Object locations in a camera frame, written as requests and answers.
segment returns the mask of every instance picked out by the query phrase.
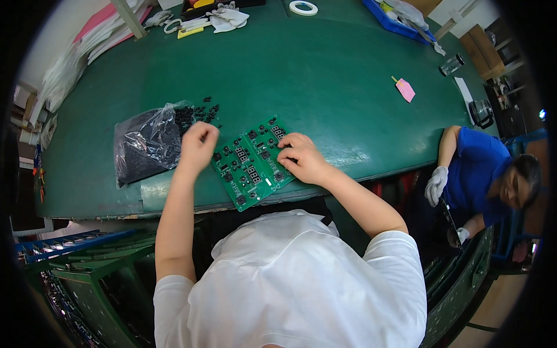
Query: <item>pink tag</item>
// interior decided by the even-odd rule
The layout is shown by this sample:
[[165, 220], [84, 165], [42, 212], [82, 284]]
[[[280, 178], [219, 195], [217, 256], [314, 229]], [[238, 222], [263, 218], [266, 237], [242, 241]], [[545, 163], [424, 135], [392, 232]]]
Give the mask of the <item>pink tag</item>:
[[402, 94], [403, 98], [406, 99], [407, 102], [411, 102], [412, 98], [416, 95], [412, 87], [408, 82], [404, 79], [400, 79], [397, 82], [397, 88], [400, 94]]

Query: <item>yellow ruler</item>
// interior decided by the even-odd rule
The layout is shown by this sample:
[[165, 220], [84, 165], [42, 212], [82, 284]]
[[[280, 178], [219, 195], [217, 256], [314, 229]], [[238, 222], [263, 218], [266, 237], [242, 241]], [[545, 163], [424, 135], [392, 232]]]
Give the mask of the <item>yellow ruler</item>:
[[191, 35], [191, 34], [202, 32], [203, 30], [204, 30], [204, 27], [197, 28], [197, 29], [192, 29], [192, 30], [189, 30], [189, 31], [186, 31], [185, 29], [179, 30], [178, 31], [178, 38], [183, 38], [183, 37], [186, 37], [186, 36]]

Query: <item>white sleeve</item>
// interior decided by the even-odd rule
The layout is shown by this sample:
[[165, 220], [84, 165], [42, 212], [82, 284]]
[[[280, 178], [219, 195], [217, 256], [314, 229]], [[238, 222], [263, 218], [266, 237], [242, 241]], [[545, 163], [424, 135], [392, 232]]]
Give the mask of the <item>white sleeve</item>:
[[379, 233], [369, 242], [363, 259], [390, 282], [406, 310], [415, 311], [411, 317], [420, 325], [416, 335], [421, 336], [415, 337], [419, 345], [426, 331], [427, 296], [414, 238], [401, 231]]
[[155, 286], [155, 344], [157, 348], [168, 346], [171, 330], [177, 322], [187, 322], [189, 315], [188, 296], [193, 282], [184, 276], [171, 275], [159, 280]]

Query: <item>bare hand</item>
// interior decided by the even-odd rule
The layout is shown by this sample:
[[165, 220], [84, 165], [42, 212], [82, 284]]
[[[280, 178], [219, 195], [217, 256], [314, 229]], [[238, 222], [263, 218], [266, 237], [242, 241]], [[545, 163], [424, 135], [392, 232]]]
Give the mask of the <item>bare hand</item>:
[[219, 133], [218, 128], [205, 122], [192, 125], [182, 137], [178, 167], [196, 178], [211, 162]]
[[334, 167], [327, 163], [313, 141], [304, 134], [290, 133], [278, 143], [279, 148], [290, 145], [278, 154], [277, 160], [304, 183], [323, 186]]

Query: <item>green tabletop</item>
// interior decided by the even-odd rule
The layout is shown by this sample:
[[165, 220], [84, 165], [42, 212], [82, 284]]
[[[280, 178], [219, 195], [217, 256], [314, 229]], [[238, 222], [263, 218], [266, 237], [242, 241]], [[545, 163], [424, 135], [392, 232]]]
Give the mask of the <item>green tabletop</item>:
[[[39, 215], [159, 214], [173, 172], [117, 189], [113, 136], [116, 123], [166, 102], [186, 99], [197, 106], [212, 96], [206, 105], [220, 105], [213, 122], [222, 124], [221, 143], [277, 115], [355, 179], [432, 163], [444, 127], [471, 126], [454, 79], [438, 70], [446, 57], [383, 30], [358, 1], [344, 8], [332, 0], [315, 3], [319, 13], [304, 17], [267, 0], [242, 9], [250, 14], [244, 28], [214, 34], [207, 27], [180, 40], [156, 27], [99, 57], [57, 112], [58, 126], [43, 154], [46, 196], [37, 204]], [[470, 62], [456, 76], [465, 78], [475, 99], [486, 98], [458, 39], [446, 35], [440, 43], [448, 56], [458, 52]], [[391, 75], [412, 85], [411, 103]], [[263, 203], [323, 192], [296, 180]], [[197, 211], [233, 207], [211, 166], [196, 182], [195, 205]]]

